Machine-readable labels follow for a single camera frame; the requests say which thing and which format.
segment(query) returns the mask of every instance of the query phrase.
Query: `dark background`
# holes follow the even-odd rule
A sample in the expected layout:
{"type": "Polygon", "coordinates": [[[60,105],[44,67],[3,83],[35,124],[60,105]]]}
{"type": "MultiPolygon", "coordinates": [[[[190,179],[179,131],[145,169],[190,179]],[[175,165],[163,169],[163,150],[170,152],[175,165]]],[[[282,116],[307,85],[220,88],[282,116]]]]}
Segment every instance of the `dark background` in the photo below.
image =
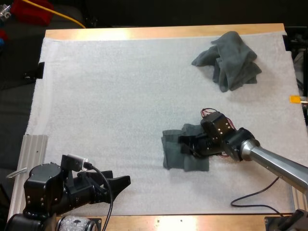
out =
{"type": "MultiPolygon", "coordinates": [[[[12,0],[0,0],[1,3],[12,0]]],[[[304,0],[51,0],[77,7],[97,27],[284,23],[308,25],[304,0]]]]}

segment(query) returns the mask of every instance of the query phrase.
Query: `crumpled gray cloth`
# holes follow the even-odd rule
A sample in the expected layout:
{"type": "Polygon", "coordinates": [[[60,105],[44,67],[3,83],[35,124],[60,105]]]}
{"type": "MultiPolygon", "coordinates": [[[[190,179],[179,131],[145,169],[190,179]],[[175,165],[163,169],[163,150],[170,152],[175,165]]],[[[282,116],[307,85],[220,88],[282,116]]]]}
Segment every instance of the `crumpled gray cloth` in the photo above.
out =
{"type": "Polygon", "coordinates": [[[182,130],[163,131],[162,143],[164,148],[164,168],[180,168],[188,171],[208,171],[208,157],[196,158],[191,154],[183,153],[187,149],[179,143],[179,136],[196,136],[203,133],[201,125],[184,124],[182,130]]]}
{"type": "Polygon", "coordinates": [[[212,43],[215,46],[199,54],[192,65],[214,66],[213,82],[222,92],[257,83],[256,76],[262,72],[253,62],[257,55],[237,32],[229,31],[212,43]]]}

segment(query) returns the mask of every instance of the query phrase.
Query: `wooden table edge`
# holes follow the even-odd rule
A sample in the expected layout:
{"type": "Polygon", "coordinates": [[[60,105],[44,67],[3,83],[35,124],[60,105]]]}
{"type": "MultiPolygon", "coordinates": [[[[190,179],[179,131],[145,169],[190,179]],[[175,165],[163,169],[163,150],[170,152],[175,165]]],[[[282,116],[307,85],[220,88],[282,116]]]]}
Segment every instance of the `wooden table edge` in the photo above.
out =
{"type": "Polygon", "coordinates": [[[217,36],[228,31],[241,35],[284,31],[283,24],[241,24],[213,26],[167,26],[46,30],[45,37],[62,40],[130,40],[217,36]]]}

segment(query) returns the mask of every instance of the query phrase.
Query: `metal arm segment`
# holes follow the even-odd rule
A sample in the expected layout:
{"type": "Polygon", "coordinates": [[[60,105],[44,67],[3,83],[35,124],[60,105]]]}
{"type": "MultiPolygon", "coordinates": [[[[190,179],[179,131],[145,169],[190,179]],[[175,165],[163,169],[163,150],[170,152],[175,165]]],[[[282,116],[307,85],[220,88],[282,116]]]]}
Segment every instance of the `metal arm segment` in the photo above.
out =
{"type": "Polygon", "coordinates": [[[288,184],[308,195],[308,167],[272,153],[255,139],[246,140],[241,146],[243,160],[254,160],[288,184]]]}

